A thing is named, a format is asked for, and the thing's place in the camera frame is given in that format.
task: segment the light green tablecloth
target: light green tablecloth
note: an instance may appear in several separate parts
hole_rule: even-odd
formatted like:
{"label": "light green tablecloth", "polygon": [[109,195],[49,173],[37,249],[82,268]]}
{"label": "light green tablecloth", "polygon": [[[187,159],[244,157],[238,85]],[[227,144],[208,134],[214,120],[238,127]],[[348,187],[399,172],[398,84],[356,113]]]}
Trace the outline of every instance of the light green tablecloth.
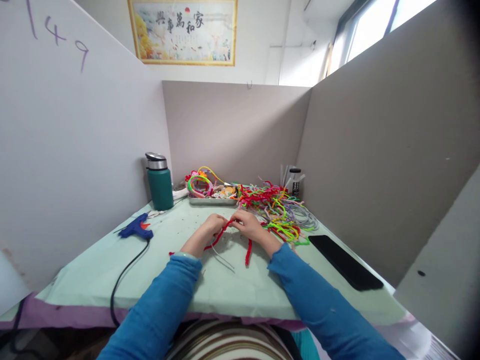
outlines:
{"label": "light green tablecloth", "polygon": [[[151,209],[150,204],[145,206],[117,229]],[[233,207],[192,206],[188,199],[185,199],[165,214],[151,219],[149,229],[153,230],[154,237],[149,250],[124,275],[115,295],[115,306],[133,306],[152,280],[164,269],[170,258],[169,252],[180,250],[209,214],[218,213],[229,218],[235,210]],[[318,231],[309,233],[324,234],[329,235],[358,259],[324,226],[320,225]],[[255,243],[249,268],[245,267],[247,244],[248,241],[240,236],[237,230],[229,228],[215,247],[221,256],[235,267],[234,272],[221,264],[213,250],[204,253],[201,260],[203,269],[188,311],[298,320],[299,317],[290,305],[279,279],[267,270],[269,258]],[[144,246],[145,242],[135,236],[122,239],[117,233],[109,233],[65,266],[37,298],[53,305],[108,307],[117,277]],[[297,246],[296,251],[340,290],[372,324],[390,325],[406,315],[406,310],[392,297],[393,289],[389,285],[381,290],[356,291],[313,245]]]}

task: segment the window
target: window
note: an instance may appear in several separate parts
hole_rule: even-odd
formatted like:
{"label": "window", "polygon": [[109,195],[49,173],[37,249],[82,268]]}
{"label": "window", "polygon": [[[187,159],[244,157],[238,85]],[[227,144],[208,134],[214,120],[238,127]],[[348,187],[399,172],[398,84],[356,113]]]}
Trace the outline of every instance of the window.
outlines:
{"label": "window", "polygon": [[435,0],[356,0],[338,22],[328,75]]}

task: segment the ceiling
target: ceiling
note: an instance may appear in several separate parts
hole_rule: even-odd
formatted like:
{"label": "ceiling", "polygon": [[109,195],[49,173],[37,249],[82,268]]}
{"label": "ceiling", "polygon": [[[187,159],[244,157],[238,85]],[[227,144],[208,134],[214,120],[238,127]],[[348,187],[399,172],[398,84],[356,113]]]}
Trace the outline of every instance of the ceiling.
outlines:
{"label": "ceiling", "polygon": [[344,14],[354,0],[304,0],[306,19],[336,20]]}

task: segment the power cord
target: power cord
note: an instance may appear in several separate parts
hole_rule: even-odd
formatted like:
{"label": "power cord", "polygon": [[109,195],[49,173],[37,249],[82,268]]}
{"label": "power cord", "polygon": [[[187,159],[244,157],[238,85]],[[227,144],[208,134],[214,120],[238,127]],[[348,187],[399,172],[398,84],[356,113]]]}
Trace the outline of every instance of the power cord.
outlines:
{"label": "power cord", "polygon": [[137,256],[135,256],[133,258],[132,261],[130,261],[128,263],[127,266],[125,266],[125,268],[123,269],[123,271],[121,272],[120,276],[118,277],[116,283],[115,283],[115,287],[113,288],[113,291],[111,292],[111,296],[110,296],[110,316],[111,316],[111,320],[113,321],[113,323],[115,324],[115,326],[118,328],[120,326],[120,323],[119,321],[117,320],[117,317],[115,316],[115,310],[114,310],[114,298],[115,298],[115,292],[117,291],[117,287],[119,286],[119,282],[120,282],[120,279],[122,278],[123,274],[127,271],[127,269],[145,252],[145,250],[147,250],[147,248],[149,247],[150,245],[150,240],[151,239],[146,239],[146,245],[145,247],[143,248],[142,251],[140,251],[138,253]]}
{"label": "power cord", "polygon": [[19,324],[20,324],[20,318],[22,317],[22,310],[24,308],[24,302],[25,299],[20,301],[20,304],[18,305],[18,310],[16,311],[15,315],[15,322],[13,323],[13,329],[11,330],[11,339],[10,339],[10,352],[17,354],[17,355],[22,355],[22,354],[31,354],[34,357],[36,357],[38,360],[45,360],[45,358],[40,355],[40,353],[36,350],[33,349],[27,349],[27,350],[19,350],[17,349],[17,345],[15,344],[15,339],[19,333]]}

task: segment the black phone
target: black phone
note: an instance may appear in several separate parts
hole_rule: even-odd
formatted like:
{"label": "black phone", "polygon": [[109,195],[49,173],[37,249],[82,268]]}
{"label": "black phone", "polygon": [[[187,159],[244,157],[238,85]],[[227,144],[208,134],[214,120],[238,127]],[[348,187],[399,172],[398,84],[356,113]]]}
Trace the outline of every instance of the black phone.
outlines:
{"label": "black phone", "polygon": [[380,279],[327,235],[309,236],[308,239],[355,290],[377,290],[384,287]]}

